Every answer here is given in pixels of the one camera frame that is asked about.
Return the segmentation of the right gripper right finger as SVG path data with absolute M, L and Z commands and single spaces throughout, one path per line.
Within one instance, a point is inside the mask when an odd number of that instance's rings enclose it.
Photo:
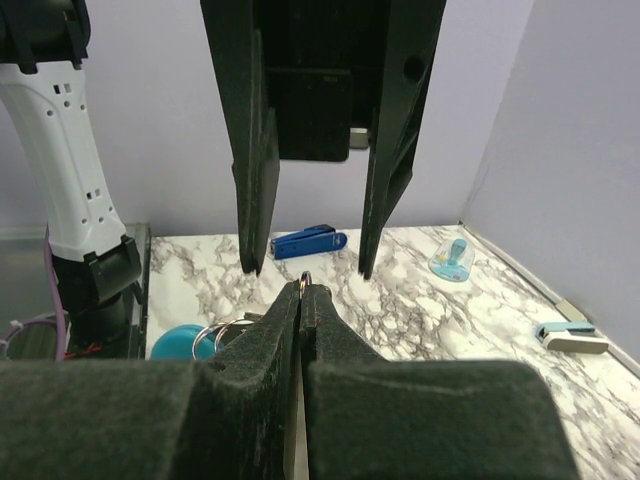
M 300 300 L 309 474 L 314 479 L 576 479 L 551 392 L 527 364 L 389 361 L 338 315 Z

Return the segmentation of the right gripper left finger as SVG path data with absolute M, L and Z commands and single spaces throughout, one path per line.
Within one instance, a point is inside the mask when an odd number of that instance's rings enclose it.
M 300 285 L 212 358 L 1 365 L 5 479 L 288 479 Z

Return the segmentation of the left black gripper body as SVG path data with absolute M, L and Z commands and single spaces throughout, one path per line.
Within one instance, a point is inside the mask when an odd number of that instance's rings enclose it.
M 259 1 L 268 102 L 283 160 L 343 162 L 379 108 L 386 1 Z

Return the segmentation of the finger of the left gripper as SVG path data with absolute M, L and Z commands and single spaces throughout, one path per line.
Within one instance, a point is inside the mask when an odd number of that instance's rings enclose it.
M 411 178 L 446 3 L 391 1 L 373 145 L 370 149 L 358 270 L 372 277 L 382 230 Z
M 280 172 L 277 120 L 269 105 L 255 1 L 200 3 L 230 140 L 241 267 L 259 274 Z

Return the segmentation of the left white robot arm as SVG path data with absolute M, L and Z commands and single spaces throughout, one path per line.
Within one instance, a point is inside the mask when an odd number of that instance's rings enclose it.
M 445 5 L 441 1 L 204 1 L 232 150 L 242 269 L 259 274 L 280 164 L 369 152 L 358 269 L 412 177 Z M 122 294 L 141 273 L 108 191 L 85 99 L 91 25 L 82 1 L 1 5 L 1 100 L 45 201 L 56 354 L 130 330 Z

